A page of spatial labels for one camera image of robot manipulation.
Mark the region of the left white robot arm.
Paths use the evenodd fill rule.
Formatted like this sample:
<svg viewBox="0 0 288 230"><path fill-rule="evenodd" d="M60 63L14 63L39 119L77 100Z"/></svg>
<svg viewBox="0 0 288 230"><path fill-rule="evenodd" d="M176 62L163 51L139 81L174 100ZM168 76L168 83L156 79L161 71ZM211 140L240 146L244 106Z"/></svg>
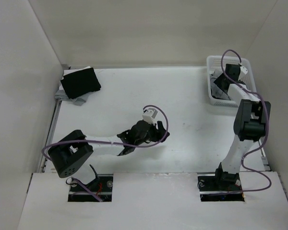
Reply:
<svg viewBox="0 0 288 230"><path fill-rule="evenodd" d="M111 155L105 150L98 152L97 148L104 145L122 147L114 156L125 156L136 148L149 148L164 142L170 133L168 127L164 127L162 121L148 123L138 121L130 129L127 129L110 140L88 140L85 134L77 129L72 131L57 143L50 144L48 158L53 163L59 178L68 178L74 175L95 153L99 155Z"/></svg>

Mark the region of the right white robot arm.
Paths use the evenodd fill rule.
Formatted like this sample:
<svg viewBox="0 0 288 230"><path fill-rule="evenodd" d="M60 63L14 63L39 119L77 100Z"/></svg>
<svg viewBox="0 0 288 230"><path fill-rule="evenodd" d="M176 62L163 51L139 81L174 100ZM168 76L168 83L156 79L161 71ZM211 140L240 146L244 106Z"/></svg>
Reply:
<svg viewBox="0 0 288 230"><path fill-rule="evenodd" d="M223 73L216 80L217 87L238 106L233 124L233 143L213 177L217 190L228 193L242 190L238 184L240 167L244 166L246 156L260 149L251 151L254 143L261 138L267 140L269 132L271 103L265 101L257 92L248 90L246 85L239 81L241 67L240 64L226 64L222 67Z"/></svg>

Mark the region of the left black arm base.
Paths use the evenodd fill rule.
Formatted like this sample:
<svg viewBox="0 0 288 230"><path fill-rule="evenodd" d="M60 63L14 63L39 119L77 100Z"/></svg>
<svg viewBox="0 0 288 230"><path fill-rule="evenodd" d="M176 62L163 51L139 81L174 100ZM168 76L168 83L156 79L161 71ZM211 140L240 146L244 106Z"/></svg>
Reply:
<svg viewBox="0 0 288 230"><path fill-rule="evenodd" d="M99 178L94 179L85 186L95 195L97 195L103 202L112 201L113 191L113 174L100 174ZM84 188L82 188L71 177L65 183L69 186L68 202L98 202L95 197L90 195Z"/></svg>

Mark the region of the white plastic basket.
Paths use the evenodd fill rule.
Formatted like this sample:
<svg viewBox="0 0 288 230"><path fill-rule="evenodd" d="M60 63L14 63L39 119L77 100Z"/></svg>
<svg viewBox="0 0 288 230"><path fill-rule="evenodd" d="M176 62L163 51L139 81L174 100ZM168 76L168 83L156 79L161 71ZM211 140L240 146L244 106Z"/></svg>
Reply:
<svg viewBox="0 0 288 230"><path fill-rule="evenodd" d="M251 92L257 91L250 62L245 58L208 56L206 66L211 105L237 107L228 96L232 84L239 84Z"/></svg>

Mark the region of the folded grey tank top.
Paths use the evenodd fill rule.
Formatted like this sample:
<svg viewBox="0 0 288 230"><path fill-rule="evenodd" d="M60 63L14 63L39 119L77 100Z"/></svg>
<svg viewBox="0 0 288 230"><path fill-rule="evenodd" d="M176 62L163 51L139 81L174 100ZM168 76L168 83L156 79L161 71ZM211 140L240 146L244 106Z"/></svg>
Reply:
<svg viewBox="0 0 288 230"><path fill-rule="evenodd" d="M82 106L84 103L87 102L89 96L93 94L92 92L88 92L84 95L81 95L79 97L76 97L74 99L71 99L67 96L66 92L64 91L63 88L59 88L57 90L57 92L55 93L54 98L57 100L61 100L61 101L67 101L67 102L71 102L76 106Z"/></svg>

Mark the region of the folded black tank top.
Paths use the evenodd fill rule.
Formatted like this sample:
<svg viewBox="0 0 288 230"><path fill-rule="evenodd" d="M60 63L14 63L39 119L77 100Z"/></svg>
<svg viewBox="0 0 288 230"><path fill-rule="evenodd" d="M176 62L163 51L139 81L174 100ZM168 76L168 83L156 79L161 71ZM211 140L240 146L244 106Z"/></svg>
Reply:
<svg viewBox="0 0 288 230"><path fill-rule="evenodd" d="M101 90L94 68L78 70L63 76L60 81L69 99Z"/></svg>

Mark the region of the silver table rail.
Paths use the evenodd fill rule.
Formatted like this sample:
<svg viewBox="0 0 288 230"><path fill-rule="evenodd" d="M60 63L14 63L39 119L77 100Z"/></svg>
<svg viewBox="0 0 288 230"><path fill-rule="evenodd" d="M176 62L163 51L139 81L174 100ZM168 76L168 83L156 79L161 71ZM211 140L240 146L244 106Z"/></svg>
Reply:
<svg viewBox="0 0 288 230"><path fill-rule="evenodd" d="M59 113L60 113L61 103L62 103L62 101L60 99L55 99L55 106L54 106L54 110L52 113L50 125L49 125L49 128L47 130L47 135L46 135L46 140L45 140L44 146L50 144L53 140L57 120L58 120ZM38 173L44 173L46 164L47 164L47 158L43 154L41 154L38 168L37 168L37 172Z"/></svg>

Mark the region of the folded white tank top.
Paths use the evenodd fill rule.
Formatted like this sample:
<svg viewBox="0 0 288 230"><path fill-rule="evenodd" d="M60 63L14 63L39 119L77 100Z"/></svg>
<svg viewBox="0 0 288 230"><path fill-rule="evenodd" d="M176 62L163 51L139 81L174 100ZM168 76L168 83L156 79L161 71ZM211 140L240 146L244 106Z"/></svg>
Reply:
<svg viewBox="0 0 288 230"><path fill-rule="evenodd" d="M64 77L68 74L71 74L71 73L74 73L74 72L78 72L78 71L82 71L82 70L85 70L85 69L90 69L91 67L90 66L87 66L85 68L82 68L82 69L67 69L67 70L64 70L63 71L63 77L61 79L64 79Z"/></svg>

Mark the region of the black tank top in basket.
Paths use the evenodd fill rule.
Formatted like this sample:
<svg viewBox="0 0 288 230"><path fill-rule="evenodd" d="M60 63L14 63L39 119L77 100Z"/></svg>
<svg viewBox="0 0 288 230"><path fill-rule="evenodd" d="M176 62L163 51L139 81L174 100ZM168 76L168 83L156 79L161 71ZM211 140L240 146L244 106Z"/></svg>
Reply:
<svg viewBox="0 0 288 230"><path fill-rule="evenodd" d="M223 92L215 83L214 81L217 79L216 75L210 74L210 89L211 89L211 95L216 98L216 99L220 99L220 100L227 100L230 101L230 97Z"/></svg>

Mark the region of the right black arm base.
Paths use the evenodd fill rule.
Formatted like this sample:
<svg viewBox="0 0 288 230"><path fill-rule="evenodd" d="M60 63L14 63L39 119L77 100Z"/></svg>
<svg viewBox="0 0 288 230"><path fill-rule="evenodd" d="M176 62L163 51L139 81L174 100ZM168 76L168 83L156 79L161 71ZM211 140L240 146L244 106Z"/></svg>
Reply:
<svg viewBox="0 0 288 230"><path fill-rule="evenodd" d="M214 174L199 174L198 189L202 202L244 202L239 174L233 180L218 179Z"/></svg>

